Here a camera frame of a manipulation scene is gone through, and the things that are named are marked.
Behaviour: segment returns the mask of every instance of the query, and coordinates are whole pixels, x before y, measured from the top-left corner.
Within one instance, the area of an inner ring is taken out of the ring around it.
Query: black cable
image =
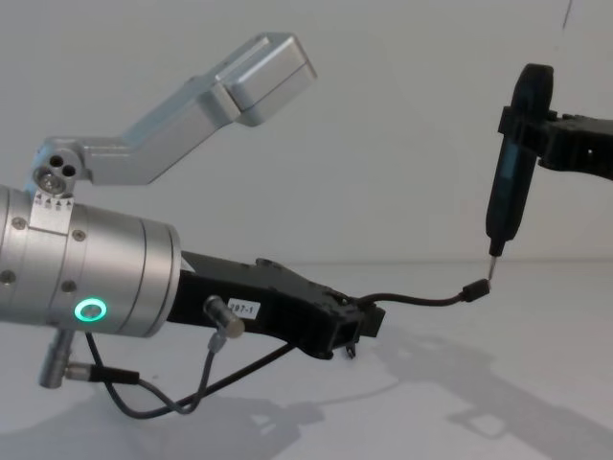
[[[94,362],[96,363],[97,366],[103,367],[103,363],[102,363],[102,358],[100,356],[100,352],[98,351],[98,347],[96,346],[96,341],[94,340],[94,336],[91,333],[86,333],[85,337],[87,339],[87,345],[89,346],[89,350],[92,354],[92,357],[94,358]],[[197,405],[200,403],[200,401],[203,398],[206,398],[209,395],[212,395],[213,393],[221,390],[222,388],[225,388],[226,386],[236,382],[237,380],[243,379],[245,377],[247,377],[250,374],[253,374],[254,372],[260,370],[262,367],[266,366],[267,364],[270,364],[271,362],[273,362],[276,359],[279,359],[280,357],[283,357],[284,355],[286,355],[287,353],[289,353],[290,351],[292,351],[294,348],[296,348],[293,345],[283,345],[283,347],[275,350],[274,352],[258,359],[257,361],[249,364],[248,366],[245,366],[244,368],[236,371],[234,374],[231,374],[230,376],[217,381],[216,383],[213,383],[211,385],[205,384],[202,385],[202,382],[204,380],[208,380],[208,375],[207,375],[207,366],[205,365],[205,368],[203,370],[203,379],[200,381],[200,385],[198,386],[198,391],[196,391],[195,393],[192,393],[191,395],[179,400],[179,401],[172,401],[170,398],[168,398],[161,390],[159,390],[157,387],[155,387],[154,385],[152,385],[149,382],[146,382],[144,380],[140,380],[139,381],[139,385],[146,388],[146,390],[150,391],[151,393],[153,393],[156,397],[158,397],[163,403],[166,404],[166,406],[164,407],[159,407],[157,409],[152,409],[152,410],[148,410],[148,411],[137,411],[132,409],[131,407],[129,407],[124,400],[122,399],[122,397],[119,395],[119,393],[117,392],[117,390],[115,389],[115,386],[112,383],[109,382],[105,382],[104,386],[106,387],[106,391],[108,392],[111,400],[113,400],[113,402],[115,403],[115,405],[117,405],[117,407],[128,417],[131,417],[133,419],[138,419],[138,420],[147,420],[147,419],[153,419],[156,417],[160,417],[162,415],[166,415],[171,413],[172,411],[176,411],[175,410],[175,404],[178,407],[181,407],[182,410],[186,410],[184,409],[184,406],[188,405],[188,404],[193,404],[195,403],[195,406],[197,407]]]
[[[375,302],[399,302],[400,304],[418,305],[422,307],[449,307],[460,302],[473,302],[488,294],[489,280],[483,279],[464,286],[462,292],[448,299],[423,299],[420,297],[411,297],[409,295],[379,293],[358,297],[353,299],[353,301],[358,307],[371,305]]]

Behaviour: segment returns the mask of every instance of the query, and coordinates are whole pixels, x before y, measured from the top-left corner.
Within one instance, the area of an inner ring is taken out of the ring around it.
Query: black electric screwdriver
[[[507,111],[539,123],[547,119],[554,92],[554,69],[548,65],[528,64],[522,71]],[[498,131],[505,133],[501,126]],[[516,143],[515,138],[529,138],[530,133],[516,133],[505,137],[500,149],[496,174],[489,197],[486,230],[491,243],[489,278],[505,243],[517,233],[530,190],[536,154]]]

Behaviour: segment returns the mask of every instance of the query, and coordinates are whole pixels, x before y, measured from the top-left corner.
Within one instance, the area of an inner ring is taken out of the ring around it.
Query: green led ring
[[[100,309],[100,313],[98,313],[96,316],[85,316],[83,314],[83,310],[88,307],[98,307]],[[83,321],[85,323],[99,321],[106,316],[106,304],[101,299],[97,299],[95,297],[81,300],[75,307],[75,316],[79,321]]]

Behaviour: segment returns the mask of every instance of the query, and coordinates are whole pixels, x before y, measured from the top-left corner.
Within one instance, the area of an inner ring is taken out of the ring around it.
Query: silver metal housing
[[[0,186],[0,321],[154,334],[178,285],[181,251],[174,228],[71,199],[38,197],[32,201],[26,192]],[[49,225],[62,217],[65,228]],[[75,308],[85,299],[102,300],[106,314],[79,320]]]

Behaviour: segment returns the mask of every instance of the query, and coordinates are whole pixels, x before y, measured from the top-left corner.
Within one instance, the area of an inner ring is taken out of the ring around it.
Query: white table surface
[[[294,267],[352,295],[446,296],[486,264]],[[203,402],[191,417],[137,422],[100,387],[36,385],[52,332],[0,327],[0,458],[613,458],[613,264],[501,264],[489,298],[449,309],[387,304],[357,359],[292,352]],[[174,397],[194,390],[210,331],[166,325],[149,340],[101,336],[109,365]],[[279,346],[246,335],[214,380]],[[75,354],[90,356],[79,337]],[[138,388],[126,398],[156,404]]]

